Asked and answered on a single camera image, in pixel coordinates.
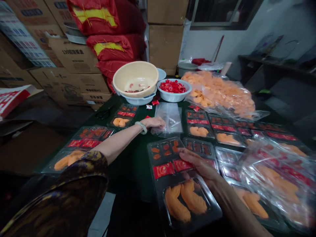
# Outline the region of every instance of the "hand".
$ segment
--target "hand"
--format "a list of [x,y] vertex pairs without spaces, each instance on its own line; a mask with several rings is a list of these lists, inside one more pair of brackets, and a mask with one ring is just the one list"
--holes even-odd
[[178,148],[178,150],[179,150],[179,156],[181,157],[181,159],[193,164],[196,170],[199,172],[199,174],[204,178],[204,180],[205,179],[213,180],[215,178],[218,178],[218,176],[220,176],[217,173],[217,171],[205,160],[203,160],[203,158],[201,158],[198,154],[192,151],[189,151],[186,148]]
[[166,123],[161,117],[153,117],[153,118],[146,118],[141,121],[142,124],[146,126],[146,128],[150,127],[159,127],[164,128]]

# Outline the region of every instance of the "clear plastic bag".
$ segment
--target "clear plastic bag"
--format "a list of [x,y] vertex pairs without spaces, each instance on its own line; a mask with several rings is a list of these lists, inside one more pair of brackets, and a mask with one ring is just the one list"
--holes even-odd
[[181,124],[181,111],[179,111],[177,103],[160,103],[156,107],[155,117],[161,117],[165,122],[166,126],[164,128],[152,128],[151,133],[153,135],[169,138],[175,136],[178,133],[183,133],[183,128]]
[[239,164],[242,182],[277,207],[296,230],[315,226],[315,162],[264,137],[257,137]]
[[208,113],[232,117],[233,119],[259,120],[268,116],[268,111],[256,111],[251,93],[240,82],[210,71],[186,72],[181,78],[192,85],[187,94],[189,101]]

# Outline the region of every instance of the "scissors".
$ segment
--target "scissors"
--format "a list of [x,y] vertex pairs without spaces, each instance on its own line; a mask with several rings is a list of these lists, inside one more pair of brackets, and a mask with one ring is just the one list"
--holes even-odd
[[110,116],[111,109],[113,108],[113,105],[109,107],[108,109],[101,110],[95,114],[96,119],[104,120],[107,119]]

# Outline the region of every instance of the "window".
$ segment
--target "window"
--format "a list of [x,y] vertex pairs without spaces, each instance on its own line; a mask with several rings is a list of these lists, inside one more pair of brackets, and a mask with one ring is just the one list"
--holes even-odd
[[190,0],[192,30],[246,30],[263,0]]

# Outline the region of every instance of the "bracelet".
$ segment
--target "bracelet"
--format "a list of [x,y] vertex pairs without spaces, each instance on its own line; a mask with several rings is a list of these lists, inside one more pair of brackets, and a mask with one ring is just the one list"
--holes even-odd
[[138,124],[143,128],[144,131],[142,131],[141,134],[145,135],[147,133],[147,128],[144,124],[142,124],[141,122],[138,122],[138,121],[135,122],[135,124]]

